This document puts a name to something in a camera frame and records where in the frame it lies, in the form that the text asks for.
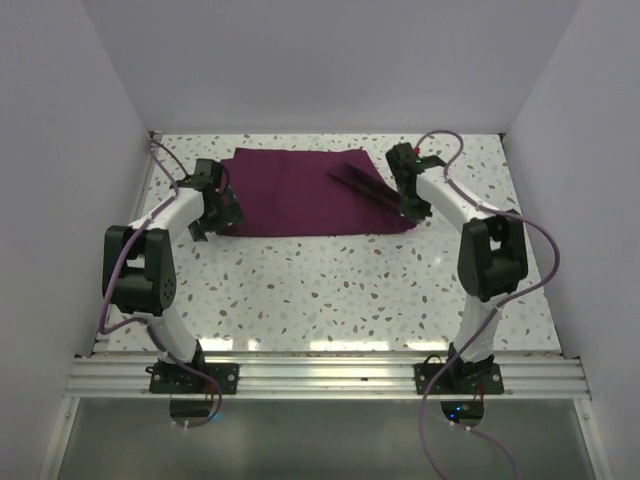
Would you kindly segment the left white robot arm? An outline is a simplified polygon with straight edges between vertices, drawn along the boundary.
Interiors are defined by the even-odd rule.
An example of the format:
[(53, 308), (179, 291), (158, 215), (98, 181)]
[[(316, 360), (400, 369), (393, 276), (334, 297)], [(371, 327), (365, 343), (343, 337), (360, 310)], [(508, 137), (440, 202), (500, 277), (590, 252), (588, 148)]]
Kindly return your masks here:
[(103, 305), (98, 331), (109, 335), (130, 324), (143, 326), (158, 351), (157, 375), (185, 392), (211, 379), (199, 341), (174, 307), (178, 282), (173, 242), (188, 233), (195, 242), (244, 219), (226, 166), (199, 159), (191, 174), (172, 184), (172, 194), (126, 226), (105, 232)]

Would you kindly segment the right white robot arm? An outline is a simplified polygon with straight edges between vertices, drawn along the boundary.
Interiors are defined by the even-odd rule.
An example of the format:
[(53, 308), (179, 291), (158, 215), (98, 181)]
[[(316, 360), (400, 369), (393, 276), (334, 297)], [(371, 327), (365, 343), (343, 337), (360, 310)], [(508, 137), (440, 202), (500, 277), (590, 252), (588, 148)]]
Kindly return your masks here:
[(463, 316), (447, 360), (414, 366), (420, 394), (472, 394), (504, 387), (495, 363), (494, 342), (501, 320), (500, 302), (516, 292), (528, 276), (522, 223), (486, 213), (469, 190), (445, 180), (446, 164), (437, 156), (421, 158), (408, 143), (392, 147), (386, 160), (401, 197), (402, 214), (422, 222), (438, 211), (460, 234), (457, 276), (466, 293)]

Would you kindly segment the purple cloth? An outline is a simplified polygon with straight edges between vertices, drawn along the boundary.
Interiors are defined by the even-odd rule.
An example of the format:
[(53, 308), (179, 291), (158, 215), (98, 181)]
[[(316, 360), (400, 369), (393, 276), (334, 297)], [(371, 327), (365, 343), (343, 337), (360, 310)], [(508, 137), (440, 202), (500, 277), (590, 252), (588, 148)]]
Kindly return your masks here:
[(238, 148), (223, 164), (244, 221), (222, 236), (394, 235), (416, 227), (362, 149)]

